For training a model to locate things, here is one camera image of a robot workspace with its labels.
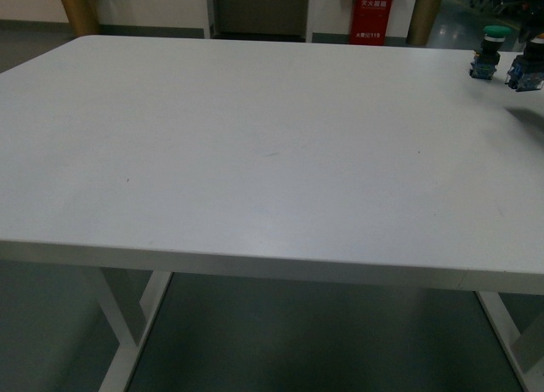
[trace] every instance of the potted plant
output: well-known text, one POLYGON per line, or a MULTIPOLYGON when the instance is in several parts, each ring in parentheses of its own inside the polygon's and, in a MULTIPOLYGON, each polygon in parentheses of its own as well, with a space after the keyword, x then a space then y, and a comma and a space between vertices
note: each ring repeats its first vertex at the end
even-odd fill
POLYGON ((416 0, 406 43, 414 46, 427 44, 441 3, 442 0, 416 0))
POLYGON ((60 0, 76 37, 100 32, 95 0, 60 0))

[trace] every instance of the door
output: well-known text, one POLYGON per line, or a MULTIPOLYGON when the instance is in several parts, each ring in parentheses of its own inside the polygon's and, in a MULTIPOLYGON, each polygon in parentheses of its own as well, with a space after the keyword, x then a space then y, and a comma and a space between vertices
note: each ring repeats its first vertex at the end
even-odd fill
POLYGON ((221 33, 304 37, 308 0, 215 0, 221 33))

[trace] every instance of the table leg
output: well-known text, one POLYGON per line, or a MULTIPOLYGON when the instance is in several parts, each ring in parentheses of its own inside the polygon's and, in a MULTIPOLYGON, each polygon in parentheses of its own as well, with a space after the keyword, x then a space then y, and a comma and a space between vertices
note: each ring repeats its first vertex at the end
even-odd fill
POLYGON ((119 340, 99 392, 121 392, 132 377, 172 273, 154 271, 140 300, 123 269, 84 267, 83 273, 119 340))
POLYGON ((495 330, 510 365, 526 392, 544 392, 544 347, 533 349, 532 342, 542 340, 544 314, 520 334, 498 293, 477 292, 479 302, 495 330))

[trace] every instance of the scuff mark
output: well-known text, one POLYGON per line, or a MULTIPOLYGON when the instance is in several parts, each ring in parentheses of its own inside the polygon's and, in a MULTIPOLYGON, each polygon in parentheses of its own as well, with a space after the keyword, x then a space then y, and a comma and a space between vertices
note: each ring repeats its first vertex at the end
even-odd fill
POLYGON ((499 211, 499 215, 501 215, 504 218, 504 213, 502 213, 502 209, 499 206, 499 202, 497 201, 497 199, 495 199, 495 204, 496 204, 497 211, 499 211))

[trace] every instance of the doorway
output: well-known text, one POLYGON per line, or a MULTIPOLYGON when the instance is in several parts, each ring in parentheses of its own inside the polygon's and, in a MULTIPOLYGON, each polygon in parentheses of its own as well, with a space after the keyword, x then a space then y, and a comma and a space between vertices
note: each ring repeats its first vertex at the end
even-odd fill
POLYGON ((309 0, 213 0, 217 38, 303 42, 309 0))

